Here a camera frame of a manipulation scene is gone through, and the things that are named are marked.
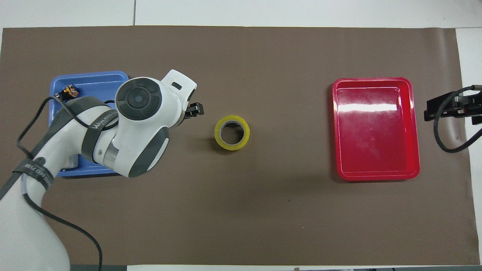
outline blue tray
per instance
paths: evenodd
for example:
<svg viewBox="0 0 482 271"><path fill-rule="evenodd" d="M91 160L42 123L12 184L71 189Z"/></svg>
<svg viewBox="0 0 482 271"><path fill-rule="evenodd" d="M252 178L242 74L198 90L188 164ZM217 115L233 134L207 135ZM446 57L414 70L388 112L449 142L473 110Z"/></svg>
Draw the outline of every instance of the blue tray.
<svg viewBox="0 0 482 271"><path fill-rule="evenodd" d="M123 71L106 71L82 74L60 75L55 77L50 84L50 96L62 91L67 85L74 84L79 89L79 97L94 96L101 101L113 100L117 89L129 78ZM57 102L49 104L49 126L55 114L61 108ZM112 174L114 171L95 164L79 155L79 166L72 169L61 169L58 176L84 176Z"/></svg>

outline brown surface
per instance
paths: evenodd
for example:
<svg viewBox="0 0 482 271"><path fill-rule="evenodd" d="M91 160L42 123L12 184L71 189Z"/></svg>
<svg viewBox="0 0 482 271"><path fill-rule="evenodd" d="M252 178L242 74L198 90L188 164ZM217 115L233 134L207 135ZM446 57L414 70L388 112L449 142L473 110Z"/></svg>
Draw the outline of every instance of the brown surface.
<svg viewBox="0 0 482 271"><path fill-rule="evenodd" d="M469 156L447 154L425 101L461 87L455 30L73 27L3 31L0 173L57 75L123 70L198 83L206 114L172 130L161 162L136 179L57 178L43 206L93 234L106 264L479 264ZM402 76L414 87L420 175L345 183L335 173L331 84ZM214 142L216 122L246 119L247 146ZM40 118L26 143L46 131ZM462 122L445 131L464 140ZM51 223L71 262L94 264L79 233Z"/></svg>

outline tape roll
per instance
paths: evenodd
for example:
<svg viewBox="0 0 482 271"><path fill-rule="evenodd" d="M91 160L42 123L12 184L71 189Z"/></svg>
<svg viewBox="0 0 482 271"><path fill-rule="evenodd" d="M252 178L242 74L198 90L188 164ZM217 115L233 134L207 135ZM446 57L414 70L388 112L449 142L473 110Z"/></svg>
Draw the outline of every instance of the tape roll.
<svg viewBox="0 0 482 271"><path fill-rule="evenodd" d="M241 141L236 144L226 143L221 137L221 133L223 132L224 127L231 123L239 125L243 130L243 137ZM227 150L239 150L242 147L246 146L246 143L248 143L249 139L249 133L250 131L248 123L242 117L236 115L225 116L217 122L216 127L214 128L214 138L216 139L216 142L221 147Z"/></svg>

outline black cable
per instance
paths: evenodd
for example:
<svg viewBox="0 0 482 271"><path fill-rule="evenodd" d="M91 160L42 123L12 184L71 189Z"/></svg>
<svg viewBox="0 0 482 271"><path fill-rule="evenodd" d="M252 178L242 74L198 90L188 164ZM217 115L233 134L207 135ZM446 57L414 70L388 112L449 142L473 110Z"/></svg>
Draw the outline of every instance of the black cable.
<svg viewBox="0 0 482 271"><path fill-rule="evenodd" d="M35 121L39 118L40 114L42 113L43 111L43 108L45 107L45 105L47 104L48 101L50 100L55 100L57 101L63 109L65 109L65 111L67 111L67 114L69 114L69 116L71 118L73 118L75 121L77 121L80 125L86 127L86 128L89 128L89 125L86 124L85 122L83 122L81 119L79 119L73 112L72 110L70 110L70 108L67 107L67 105L58 97L47 97L43 102L42 104L40 105L39 107L39 110L37 111L37 114L35 114L35 117L30 121L30 123L27 125L27 127L22 131L22 133L20 134L20 136L17 138L17 142L16 142L16 145L17 145L17 148L21 149L25 155L29 158L29 159L33 159L33 155L32 153L30 153L29 150L27 150L21 143L20 141L22 140L22 138L25 136L25 134L30 130L30 128L32 128L33 124L35 123ZM114 127L117 126L117 124L119 124L119 121L116 121L115 123L111 124L111 125L108 125L108 126L105 126L104 128L102 128L102 131L106 131L106 130L109 130L109 129L112 129Z"/></svg>
<svg viewBox="0 0 482 271"><path fill-rule="evenodd" d="M462 92L465 92L467 90L474 90L475 87L472 85L472 86L469 86L469 87L464 87L464 88L461 88L455 92L452 92L439 106L437 112L435 113L435 116L434 116L434 119L433 119L433 135L435 136L435 141L437 141L437 144L439 144L440 148L446 152L449 152L449 153L456 153L456 152L459 152L461 150L464 150L466 149L467 147L469 147L470 145L472 145L472 143L474 143L477 139L479 139L481 136L482 136L482 128L476 132L469 140L467 140L464 144L458 146L457 148L454 148L454 149L449 149L447 148L443 143L442 141L440 140L440 135L439 135L439 119L440 119L440 116L442 115L443 113L443 109L447 106L447 104L452 100L454 99L456 96L458 96L459 94L461 94Z"/></svg>
<svg viewBox="0 0 482 271"><path fill-rule="evenodd" d="M29 159L33 159L33 155L30 153L30 151L28 151L24 146L22 146L22 144L20 143L20 140L22 140L22 138L25 136L25 134L30 130L30 128L32 127L32 125L35 123L35 121L39 118L40 114L42 113L42 110L45 106L45 104L52 100L53 97L48 97L46 98L42 104L40 105L39 107L39 110L37 111L37 114L35 114L35 117L33 117L33 119L30 121L30 123L27 125L27 127L25 128L25 130L23 130L23 132L20 134L20 136L18 137L17 139L17 147L19 149L21 149Z"/></svg>
<svg viewBox="0 0 482 271"><path fill-rule="evenodd" d="M115 102L116 102L116 101L114 101L114 100L107 100L107 101L105 101L104 103L105 103L105 104L113 104L113 103L115 103ZM106 131L106 130L112 129L112 128L116 127L117 124L119 124L119 121L116 121L115 123L113 123L113 124L111 124L111 125L109 125L109 126L106 126L106 127L102 128L102 131Z"/></svg>
<svg viewBox="0 0 482 271"><path fill-rule="evenodd" d="M69 226L75 230L78 230L80 231L83 235L87 236L93 243L94 245L97 247L97 251L99 252L99 271L101 271L102 269L102 249L100 248L100 245L99 245L99 242L97 242L97 240L92 236L90 235L90 233L88 233L86 230L82 229L81 227L75 225L75 224L72 224L66 220L63 220L61 219L60 217L57 217L49 212L47 212L45 209L42 209L42 207L38 206L35 204L35 202L33 202L30 197L28 196L28 193L25 193L23 194L24 196L24 199L25 201L27 202L28 205L30 205L30 207L34 208L35 210L37 210L39 213L43 214L44 216L48 217L48 218L51 218L59 223L62 223L66 226Z"/></svg>

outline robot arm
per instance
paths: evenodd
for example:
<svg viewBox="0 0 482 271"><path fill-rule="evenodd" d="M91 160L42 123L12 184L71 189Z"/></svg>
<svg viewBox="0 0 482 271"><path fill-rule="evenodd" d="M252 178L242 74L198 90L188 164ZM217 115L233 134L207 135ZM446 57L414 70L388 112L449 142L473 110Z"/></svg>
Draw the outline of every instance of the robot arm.
<svg viewBox="0 0 482 271"><path fill-rule="evenodd" d="M169 142L169 128L184 118L202 115L202 105L188 107L196 89L191 79L171 70L164 79L139 77L120 86L111 109L94 97L67 103L89 128L61 109L46 135L0 189L0 266L2 270L69 270L64 246L22 197L40 206L42 197L65 160L73 154L102 164L123 176L149 171ZM105 130L118 119L119 124Z"/></svg>

